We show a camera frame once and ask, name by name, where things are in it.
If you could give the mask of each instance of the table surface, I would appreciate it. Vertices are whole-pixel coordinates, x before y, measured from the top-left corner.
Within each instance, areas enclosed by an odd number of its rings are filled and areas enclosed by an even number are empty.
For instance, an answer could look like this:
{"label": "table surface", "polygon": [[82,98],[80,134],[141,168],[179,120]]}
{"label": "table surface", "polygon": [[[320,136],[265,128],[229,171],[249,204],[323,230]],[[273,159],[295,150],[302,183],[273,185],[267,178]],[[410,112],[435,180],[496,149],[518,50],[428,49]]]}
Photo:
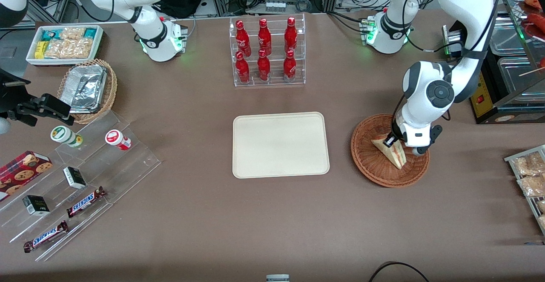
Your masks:
{"label": "table surface", "polygon": [[[276,89],[233,86],[228,18],[198,20],[187,52],[166,63],[142,53],[130,25],[103,24],[100,57],[118,77],[113,109],[163,164],[49,261],[36,263],[2,239],[2,281],[259,282],[288,273],[294,282],[360,282],[387,261],[410,263],[431,281],[543,281],[545,247],[522,245],[539,239],[537,222],[503,162],[543,144],[543,126],[475,125],[463,102],[452,121],[436,122],[444,132],[428,173],[411,187],[380,187],[354,165],[352,131],[393,111],[411,64],[441,55],[409,45],[382,55],[325,14],[306,20],[307,84]],[[411,38],[436,47],[440,27],[452,22],[421,11]],[[29,65],[27,88],[56,94],[65,72]],[[232,175],[235,117],[311,111],[325,117],[327,174]],[[0,135],[0,164],[25,150],[51,152],[57,124],[13,123]],[[420,281],[401,267],[375,281],[401,279]]]}

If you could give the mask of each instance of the round wicker tray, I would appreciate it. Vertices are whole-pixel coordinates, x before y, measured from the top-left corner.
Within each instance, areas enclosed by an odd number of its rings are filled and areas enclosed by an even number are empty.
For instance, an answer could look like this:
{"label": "round wicker tray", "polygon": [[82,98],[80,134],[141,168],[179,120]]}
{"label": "round wicker tray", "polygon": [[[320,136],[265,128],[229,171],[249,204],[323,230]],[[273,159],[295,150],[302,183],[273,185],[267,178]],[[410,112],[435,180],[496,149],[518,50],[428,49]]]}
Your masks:
{"label": "round wicker tray", "polygon": [[392,115],[378,114],[360,122],[350,141],[352,158],[358,169],[371,181],[385,187],[406,187],[413,185],[428,170],[429,151],[422,156],[415,156],[411,148],[403,146],[407,163],[397,169],[371,140],[377,135],[389,134]]}
{"label": "round wicker tray", "polygon": [[[115,92],[117,91],[117,78],[115,72],[113,72],[112,67],[108,65],[107,62],[101,59],[93,59],[91,61],[85,61],[84,63],[78,64],[76,66],[90,66],[90,65],[101,65],[108,70],[108,75],[106,77],[106,85],[104,86],[104,94],[102,102],[100,103],[101,108],[98,112],[94,114],[71,114],[76,123],[87,124],[93,121],[95,118],[99,117],[102,113],[111,109],[113,102],[115,101]],[[57,91],[57,98],[60,98],[60,95],[63,93],[64,84],[66,83],[66,77],[68,77],[68,72],[64,75],[62,82],[60,83],[59,90]]]}

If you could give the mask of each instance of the coca-cola bottle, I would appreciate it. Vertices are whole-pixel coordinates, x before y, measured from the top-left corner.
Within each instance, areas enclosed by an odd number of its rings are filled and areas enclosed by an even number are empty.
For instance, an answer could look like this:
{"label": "coca-cola bottle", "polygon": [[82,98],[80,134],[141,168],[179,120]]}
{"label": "coca-cola bottle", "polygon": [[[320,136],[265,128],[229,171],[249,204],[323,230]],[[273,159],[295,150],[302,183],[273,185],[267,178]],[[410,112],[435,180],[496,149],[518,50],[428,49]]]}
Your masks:
{"label": "coca-cola bottle", "polygon": [[259,19],[259,33],[257,34],[259,39],[259,48],[264,49],[267,55],[271,55],[273,52],[273,44],[271,42],[271,31],[267,27],[267,19]]}
{"label": "coca-cola bottle", "polygon": [[235,25],[237,26],[237,46],[239,47],[239,51],[242,51],[245,57],[250,57],[250,55],[252,55],[250,37],[244,29],[244,23],[241,20],[238,20]]}
{"label": "coca-cola bottle", "polygon": [[271,74],[271,62],[267,58],[267,53],[265,49],[259,50],[257,68],[259,68],[259,78],[261,79],[261,81],[267,82]]}
{"label": "coca-cola bottle", "polygon": [[293,58],[293,50],[286,52],[286,59],[284,60],[284,81],[291,83],[295,79],[295,67],[297,62]]}
{"label": "coca-cola bottle", "polygon": [[250,68],[248,67],[248,63],[244,59],[244,55],[241,51],[237,51],[235,57],[237,58],[235,67],[237,68],[240,83],[248,84],[250,82]]}
{"label": "coca-cola bottle", "polygon": [[284,33],[284,51],[295,50],[297,47],[297,30],[295,28],[295,18],[288,18],[288,27]]}

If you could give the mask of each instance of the red cookie package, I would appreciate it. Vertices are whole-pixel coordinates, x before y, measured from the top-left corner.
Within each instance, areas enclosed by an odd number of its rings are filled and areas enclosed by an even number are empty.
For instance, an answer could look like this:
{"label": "red cookie package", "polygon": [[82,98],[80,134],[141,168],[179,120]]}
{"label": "red cookie package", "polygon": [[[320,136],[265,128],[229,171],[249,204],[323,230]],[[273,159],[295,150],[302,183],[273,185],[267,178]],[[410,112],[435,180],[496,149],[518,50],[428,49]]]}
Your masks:
{"label": "red cookie package", "polygon": [[26,151],[3,167],[0,167],[0,201],[51,168],[47,156]]}

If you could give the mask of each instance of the white tray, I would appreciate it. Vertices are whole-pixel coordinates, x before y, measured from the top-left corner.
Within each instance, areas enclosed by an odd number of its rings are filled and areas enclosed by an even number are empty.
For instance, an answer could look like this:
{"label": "white tray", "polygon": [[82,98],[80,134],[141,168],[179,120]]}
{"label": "white tray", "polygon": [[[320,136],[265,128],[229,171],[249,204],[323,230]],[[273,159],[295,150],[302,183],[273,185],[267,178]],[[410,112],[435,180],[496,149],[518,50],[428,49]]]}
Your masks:
{"label": "white tray", "polygon": [[69,58],[69,59],[37,59],[34,58],[34,53],[36,51],[37,43],[40,41],[41,36],[43,34],[43,31],[45,30],[57,30],[62,29],[66,26],[60,25],[60,26],[40,26],[36,33],[34,34],[34,39],[32,40],[31,47],[29,48],[29,52],[27,53],[27,62],[29,64],[35,65],[35,66],[62,66],[62,65],[75,65],[83,63],[84,61],[90,61],[95,59],[95,56],[97,55],[97,51],[99,49],[100,40],[102,39],[103,35],[103,29],[100,26],[97,26],[96,24],[78,24],[78,25],[69,25],[69,27],[81,27],[81,28],[88,28],[88,29],[97,29],[97,33],[95,33],[95,37],[93,38],[93,45],[91,47],[91,51],[89,53],[89,57],[87,58]]}
{"label": "white tray", "polygon": [[329,171],[319,112],[244,115],[233,121],[233,175],[239,179],[323,175]]}

